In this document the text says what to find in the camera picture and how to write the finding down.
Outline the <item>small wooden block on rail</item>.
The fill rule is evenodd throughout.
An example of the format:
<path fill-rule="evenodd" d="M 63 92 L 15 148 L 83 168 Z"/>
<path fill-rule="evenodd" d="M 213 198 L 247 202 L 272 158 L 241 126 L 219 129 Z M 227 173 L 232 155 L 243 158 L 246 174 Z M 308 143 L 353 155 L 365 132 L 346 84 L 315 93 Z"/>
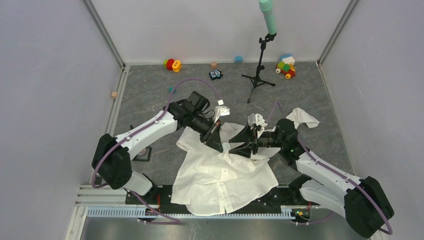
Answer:
<path fill-rule="evenodd" d="M 115 100 L 118 97 L 118 92 L 117 91 L 113 91 L 110 95 L 110 97 Z"/>

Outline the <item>blue cylinder block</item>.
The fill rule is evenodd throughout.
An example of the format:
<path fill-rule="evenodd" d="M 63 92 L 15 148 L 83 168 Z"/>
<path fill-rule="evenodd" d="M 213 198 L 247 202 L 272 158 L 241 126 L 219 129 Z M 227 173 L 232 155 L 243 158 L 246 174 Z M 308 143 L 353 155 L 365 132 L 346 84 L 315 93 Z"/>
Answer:
<path fill-rule="evenodd" d="M 241 63 L 243 63 L 243 58 L 241 57 L 241 56 L 236 56 L 235 58 L 234 58 L 234 60 L 233 60 L 233 62 L 235 63 L 235 64 L 241 64 Z"/>

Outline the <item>small black toy car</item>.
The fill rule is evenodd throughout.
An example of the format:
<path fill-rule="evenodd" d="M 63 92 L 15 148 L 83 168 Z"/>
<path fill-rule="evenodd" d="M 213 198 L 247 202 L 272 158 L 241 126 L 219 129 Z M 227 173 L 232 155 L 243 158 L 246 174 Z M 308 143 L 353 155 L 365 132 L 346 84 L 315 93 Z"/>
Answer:
<path fill-rule="evenodd" d="M 223 77 L 223 72 L 221 70 L 219 70 L 219 69 L 215 69 L 213 71 L 210 71 L 208 73 L 208 75 L 209 75 L 209 78 L 212 81 L 214 81 L 214 80 L 217 80 L 217 79 L 221 79 Z"/>

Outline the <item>black tripod stand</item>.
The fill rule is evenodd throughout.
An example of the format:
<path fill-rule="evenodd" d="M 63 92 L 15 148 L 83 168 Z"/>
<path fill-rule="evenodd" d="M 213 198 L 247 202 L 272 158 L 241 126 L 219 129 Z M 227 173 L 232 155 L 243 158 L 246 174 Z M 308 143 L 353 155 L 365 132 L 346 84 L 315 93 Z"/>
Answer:
<path fill-rule="evenodd" d="M 257 87 L 260 87 L 262 85 L 270 85 L 272 87 L 276 86 L 275 83 L 264 81 L 260 77 L 261 71 L 265 69 L 265 66 L 262 65 L 262 59 L 263 59 L 264 51 L 267 47 L 267 43 L 272 42 L 275 39 L 276 35 L 277 35 L 277 33 L 274 33 L 274 34 L 268 33 L 264 38 L 261 38 L 261 37 L 259 38 L 258 42 L 260 44 L 261 52 L 260 52 L 259 61 L 258 61 L 257 67 L 256 67 L 255 76 L 248 76 L 248 75 L 244 75 L 244 74 L 241 75 L 244 78 L 248 78 L 250 80 L 250 82 L 252 83 L 251 92 L 250 92 L 250 95 L 249 95 L 248 100 L 247 100 L 248 104 L 251 102 L 252 94 L 254 92 L 254 89 L 256 89 Z"/>

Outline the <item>brown wooden cube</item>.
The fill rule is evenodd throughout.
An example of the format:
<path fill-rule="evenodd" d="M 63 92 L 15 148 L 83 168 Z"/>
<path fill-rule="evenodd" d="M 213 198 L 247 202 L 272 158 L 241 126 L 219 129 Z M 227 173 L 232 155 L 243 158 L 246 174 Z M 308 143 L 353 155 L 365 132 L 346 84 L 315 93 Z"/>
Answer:
<path fill-rule="evenodd" d="M 216 70 L 218 68 L 218 63 L 216 61 L 212 61 L 210 63 L 210 68 Z"/>

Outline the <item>mint green microphone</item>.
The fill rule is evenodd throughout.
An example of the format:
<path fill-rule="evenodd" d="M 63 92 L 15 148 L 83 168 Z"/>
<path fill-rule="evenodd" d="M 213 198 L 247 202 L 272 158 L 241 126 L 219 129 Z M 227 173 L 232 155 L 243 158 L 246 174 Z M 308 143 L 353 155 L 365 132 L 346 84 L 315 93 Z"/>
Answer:
<path fill-rule="evenodd" d="M 272 0 L 259 0 L 259 8 L 263 14 L 265 24 L 270 35 L 277 34 L 277 26 L 275 16 L 273 14 L 273 1 Z"/>

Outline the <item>colourful brick toy car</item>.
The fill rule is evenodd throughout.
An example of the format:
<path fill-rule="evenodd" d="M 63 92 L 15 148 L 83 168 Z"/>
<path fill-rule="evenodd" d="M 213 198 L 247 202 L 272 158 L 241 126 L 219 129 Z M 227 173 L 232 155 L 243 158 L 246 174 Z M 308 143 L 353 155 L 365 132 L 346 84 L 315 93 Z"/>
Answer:
<path fill-rule="evenodd" d="M 284 63 L 283 61 L 280 61 L 277 65 L 276 65 L 276 69 L 275 72 L 277 74 L 283 74 L 284 77 L 289 80 L 291 78 L 294 78 L 296 76 L 296 70 L 294 68 L 293 64 L 287 64 Z"/>

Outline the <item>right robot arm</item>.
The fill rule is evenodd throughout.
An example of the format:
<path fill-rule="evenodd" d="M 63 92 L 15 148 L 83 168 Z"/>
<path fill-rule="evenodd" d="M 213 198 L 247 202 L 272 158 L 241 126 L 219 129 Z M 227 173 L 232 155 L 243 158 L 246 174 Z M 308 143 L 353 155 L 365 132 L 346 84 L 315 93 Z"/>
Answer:
<path fill-rule="evenodd" d="M 250 158 L 259 149 L 278 148 L 285 165 L 302 174 L 298 185 L 288 191 L 293 203 L 319 204 L 343 217 L 364 238 L 376 232 L 393 234 L 389 219 L 394 216 L 394 209 L 375 178 L 349 174 L 318 157 L 299 140 L 292 120 L 280 119 L 272 131 L 263 128 L 255 122 L 248 123 L 230 139 L 231 143 L 240 144 L 230 153 Z"/>

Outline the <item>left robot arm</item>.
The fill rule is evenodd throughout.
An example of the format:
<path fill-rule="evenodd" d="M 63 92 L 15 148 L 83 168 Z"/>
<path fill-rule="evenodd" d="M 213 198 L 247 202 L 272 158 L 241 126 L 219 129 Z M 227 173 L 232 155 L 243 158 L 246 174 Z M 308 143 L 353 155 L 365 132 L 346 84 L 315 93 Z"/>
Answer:
<path fill-rule="evenodd" d="M 223 152 L 219 118 L 228 116 L 230 109 L 219 100 L 213 117 L 208 118 L 204 111 L 209 105 L 207 98 L 193 91 L 187 99 L 167 103 L 156 116 L 125 133 L 104 134 L 91 163 L 94 175 L 102 177 L 113 190 L 127 189 L 137 193 L 145 204 L 153 203 L 157 198 L 154 183 L 146 175 L 133 171 L 131 162 L 155 141 L 186 127 L 199 133 L 201 143 Z"/>

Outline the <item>black display frame lower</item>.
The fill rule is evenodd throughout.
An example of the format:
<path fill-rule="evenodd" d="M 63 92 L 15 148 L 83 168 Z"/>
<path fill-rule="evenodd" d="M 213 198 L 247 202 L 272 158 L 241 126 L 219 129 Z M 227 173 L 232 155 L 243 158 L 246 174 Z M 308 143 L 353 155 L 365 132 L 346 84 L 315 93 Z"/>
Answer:
<path fill-rule="evenodd" d="M 149 162 L 151 159 L 151 154 L 152 154 L 152 147 L 151 146 L 147 146 L 145 148 L 147 150 L 145 155 L 136 155 L 133 159 L 133 161 L 136 162 Z"/>

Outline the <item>blue white brick block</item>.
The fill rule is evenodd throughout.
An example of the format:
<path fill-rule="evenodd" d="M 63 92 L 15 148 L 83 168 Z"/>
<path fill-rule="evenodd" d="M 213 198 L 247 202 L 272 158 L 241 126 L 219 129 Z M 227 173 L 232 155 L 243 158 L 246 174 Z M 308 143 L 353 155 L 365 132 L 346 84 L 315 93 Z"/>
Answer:
<path fill-rule="evenodd" d="M 291 54 L 282 55 L 280 57 L 280 61 L 283 62 L 283 63 L 285 63 L 285 64 L 289 64 L 289 65 L 290 64 L 291 65 L 294 65 L 295 62 L 296 62 L 296 60 L 294 59 L 294 57 Z"/>

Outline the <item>white button shirt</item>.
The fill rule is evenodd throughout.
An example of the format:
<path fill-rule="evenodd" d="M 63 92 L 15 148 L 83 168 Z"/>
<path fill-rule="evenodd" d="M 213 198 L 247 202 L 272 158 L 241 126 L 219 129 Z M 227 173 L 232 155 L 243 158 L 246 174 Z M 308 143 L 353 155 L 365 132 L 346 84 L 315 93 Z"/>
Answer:
<path fill-rule="evenodd" d="M 279 148 L 261 148 L 253 158 L 216 151 L 187 127 L 176 145 L 186 152 L 172 186 L 171 203 L 197 216 L 237 211 L 278 186 L 268 162 Z"/>

